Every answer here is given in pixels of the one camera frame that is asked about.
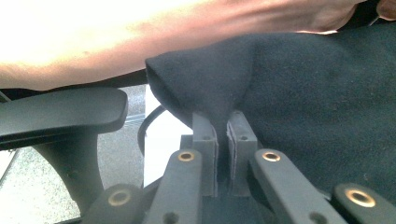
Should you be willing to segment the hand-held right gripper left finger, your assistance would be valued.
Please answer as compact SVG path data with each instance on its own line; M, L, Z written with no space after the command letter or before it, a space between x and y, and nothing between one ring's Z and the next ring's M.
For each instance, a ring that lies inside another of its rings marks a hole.
M203 195L216 197L218 195L217 134L209 119L194 113L192 115L192 147L202 154L203 158Z

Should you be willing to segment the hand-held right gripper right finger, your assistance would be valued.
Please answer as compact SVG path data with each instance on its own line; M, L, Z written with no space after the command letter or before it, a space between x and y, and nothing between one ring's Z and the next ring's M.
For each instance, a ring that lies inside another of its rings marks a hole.
M258 140L241 111L234 111L227 122L230 152L231 194L248 197L248 162L258 148Z

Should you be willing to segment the black tank top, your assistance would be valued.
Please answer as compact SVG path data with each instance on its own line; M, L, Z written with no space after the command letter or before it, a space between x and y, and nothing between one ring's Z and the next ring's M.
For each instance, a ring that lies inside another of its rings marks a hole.
M244 35L146 62L161 104L225 142L244 113L314 186L356 183L396 204L396 22L333 35Z

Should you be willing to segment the white table board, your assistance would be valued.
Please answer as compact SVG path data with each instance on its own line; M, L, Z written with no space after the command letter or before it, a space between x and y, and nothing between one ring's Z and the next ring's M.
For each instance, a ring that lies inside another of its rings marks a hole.
M152 121L145 134L145 187L163 175L170 156L179 150L181 136L191 133L191 128L167 110Z

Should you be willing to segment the black office chair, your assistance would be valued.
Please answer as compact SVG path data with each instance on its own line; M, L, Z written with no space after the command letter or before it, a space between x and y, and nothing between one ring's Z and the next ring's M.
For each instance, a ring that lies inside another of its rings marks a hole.
M113 88L55 91L3 103L0 150L33 147L85 214L104 191L98 135L119 130L127 112L127 94Z

